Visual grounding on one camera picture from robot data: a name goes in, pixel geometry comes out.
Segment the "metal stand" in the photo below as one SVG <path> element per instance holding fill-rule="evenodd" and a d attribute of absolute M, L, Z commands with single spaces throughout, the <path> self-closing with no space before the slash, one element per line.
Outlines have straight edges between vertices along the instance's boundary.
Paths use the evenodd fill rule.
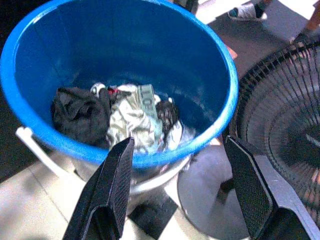
<path fill-rule="evenodd" d="M 223 146 L 208 146 L 188 171 L 179 174 L 178 196 L 187 218 L 200 232 L 219 240 L 249 236 Z"/>

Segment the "floor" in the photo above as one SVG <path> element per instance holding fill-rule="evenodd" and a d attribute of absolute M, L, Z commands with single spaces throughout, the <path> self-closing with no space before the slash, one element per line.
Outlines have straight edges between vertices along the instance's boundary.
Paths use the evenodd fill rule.
<path fill-rule="evenodd" d="M 313 12 L 313 4 L 316 0 L 304 0 L 303 7 L 298 4 L 301 0 L 276 0 L 267 10 L 268 21 L 263 24 L 252 22 L 243 24 L 228 19 L 225 12 L 245 2 L 247 1 L 202 0 L 196 14 L 198 19 L 209 24 L 222 40 L 237 52 L 235 64 L 240 77 L 256 61 L 284 47 L 290 37 L 295 36 L 303 28 Z M 0 35 L 3 44 L 3 32 L 0 32 Z M 2 121 L 1 135 L 13 136 L 19 122 L 14 117 L 10 118 L 11 120 L 7 119 L 7 116 L 12 114 L 2 94 L 0 105 L 1 109 L 3 109 L 2 106 L 6 108 L 1 119 L 7 120 Z M 27 158 L 32 159 L 28 160 L 28 163 L 35 163 L 0 184 L 0 239 L 62 239 L 82 186 L 57 178 L 42 163 L 34 160 L 32 154 L 14 137 L 1 139 L 3 141 L 1 146 L 4 146 L 0 155 L 1 165 L 5 161 L 17 159 L 18 165 L 23 167 Z M 53 152 L 51 157 L 68 172 L 74 172 L 70 159 L 62 157 L 57 152 Z M 165 187 L 165 190 L 179 206 L 177 177 Z M 159 237 L 160 240 L 174 238 L 212 239 L 198 232 L 180 208 L 176 210 Z M 150 240 L 152 238 L 127 219 L 122 239 Z"/>

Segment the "electric fan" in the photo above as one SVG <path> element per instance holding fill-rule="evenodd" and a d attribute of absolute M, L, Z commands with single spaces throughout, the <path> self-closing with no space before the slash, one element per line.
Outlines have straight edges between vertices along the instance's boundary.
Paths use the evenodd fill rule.
<path fill-rule="evenodd" d="M 264 153 L 320 226 L 320 41 L 269 55 L 239 82 L 229 133 Z"/>

